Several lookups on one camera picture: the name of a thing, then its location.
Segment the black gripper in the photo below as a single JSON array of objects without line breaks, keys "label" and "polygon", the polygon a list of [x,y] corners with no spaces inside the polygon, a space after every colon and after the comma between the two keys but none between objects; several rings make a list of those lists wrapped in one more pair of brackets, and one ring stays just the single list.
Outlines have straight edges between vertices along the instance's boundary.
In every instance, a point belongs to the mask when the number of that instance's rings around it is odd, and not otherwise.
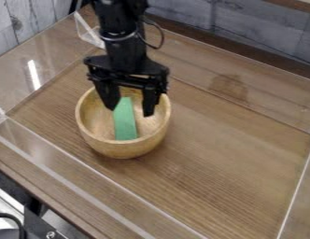
[{"label": "black gripper", "polygon": [[114,110],[121,101],[121,87],[144,92],[145,117],[154,115],[161,93],[168,92],[169,68],[148,56],[146,40],[140,34],[101,35],[98,46],[104,55],[88,56],[88,79],[108,109]]}]

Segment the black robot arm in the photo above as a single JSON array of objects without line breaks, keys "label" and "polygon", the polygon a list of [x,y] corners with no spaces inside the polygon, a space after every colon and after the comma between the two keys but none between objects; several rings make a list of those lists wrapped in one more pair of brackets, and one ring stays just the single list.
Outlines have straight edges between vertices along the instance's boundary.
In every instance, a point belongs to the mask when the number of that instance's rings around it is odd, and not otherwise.
[{"label": "black robot arm", "polygon": [[90,0],[97,14],[100,37],[106,44],[105,55],[85,59],[88,79],[93,82],[108,109],[114,110],[121,102],[121,88],[142,91],[144,113],[154,115],[161,97],[168,93],[169,68],[153,61],[146,47],[158,49],[146,42],[145,24],[161,26],[146,18],[148,0]]}]

